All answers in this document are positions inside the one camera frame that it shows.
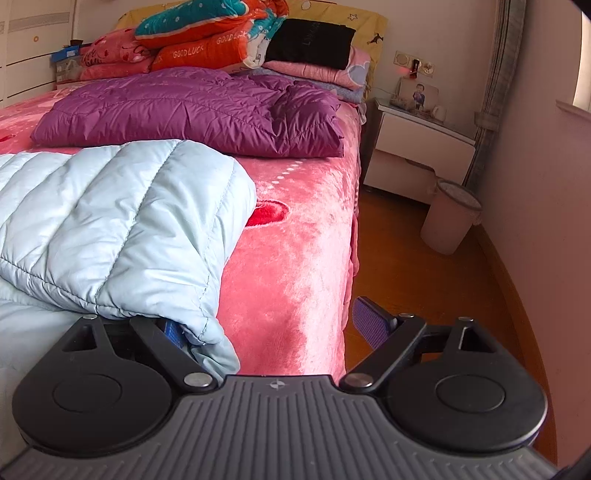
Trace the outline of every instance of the electrical outlet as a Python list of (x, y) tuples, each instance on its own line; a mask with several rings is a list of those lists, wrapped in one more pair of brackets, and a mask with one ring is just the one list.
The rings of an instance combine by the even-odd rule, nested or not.
[(400, 65), (401, 67), (412, 68), (414, 60), (418, 60), (420, 62), (418, 67), (418, 72), (420, 74), (427, 77), (433, 77), (435, 65), (430, 61), (425, 61), (419, 57), (409, 55), (408, 53), (403, 53), (401, 51), (397, 51), (396, 55), (394, 56), (394, 63), (396, 65)]

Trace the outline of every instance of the baseboard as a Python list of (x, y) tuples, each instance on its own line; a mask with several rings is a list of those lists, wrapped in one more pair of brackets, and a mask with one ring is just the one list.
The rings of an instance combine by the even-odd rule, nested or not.
[(548, 460), (557, 464), (558, 448), (552, 399), (550, 397), (550, 388), (548, 386), (544, 362), (535, 339), (534, 331), (531, 328), (530, 320), (521, 303), (517, 289), (509, 276), (509, 272), (505, 268), (505, 264), (502, 262), (486, 230), (484, 230), (482, 225), (473, 227), (473, 230), (505, 298), (515, 332), (517, 333), (521, 352), (523, 353), (525, 368), (542, 386), (548, 396), (548, 416), (534, 446)]

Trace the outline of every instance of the beige trash can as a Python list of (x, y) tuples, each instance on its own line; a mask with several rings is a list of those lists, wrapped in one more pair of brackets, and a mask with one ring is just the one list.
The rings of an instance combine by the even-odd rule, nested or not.
[(438, 180), (421, 238), (436, 252), (451, 255), (470, 227), (480, 222), (481, 212), (481, 203), (470, 191), (453, 181)]

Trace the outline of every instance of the curtain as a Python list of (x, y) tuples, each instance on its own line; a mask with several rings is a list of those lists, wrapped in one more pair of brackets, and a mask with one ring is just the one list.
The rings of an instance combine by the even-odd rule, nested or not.
[(465, 186), (476, 192), (501, 123), (501, 115), (517, 57), (525, 20), (527, 0), (498, 0), (495, 41), (489, 67), (482, 111), (474, 115), (476, 151), (466, 176)]

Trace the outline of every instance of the wardrobe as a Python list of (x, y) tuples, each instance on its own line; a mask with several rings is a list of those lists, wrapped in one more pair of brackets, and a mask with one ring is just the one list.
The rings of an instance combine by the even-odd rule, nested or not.
[(68, 45), (76, 0), (0, 0), (0, 108), (55, 88), (51, 53)]

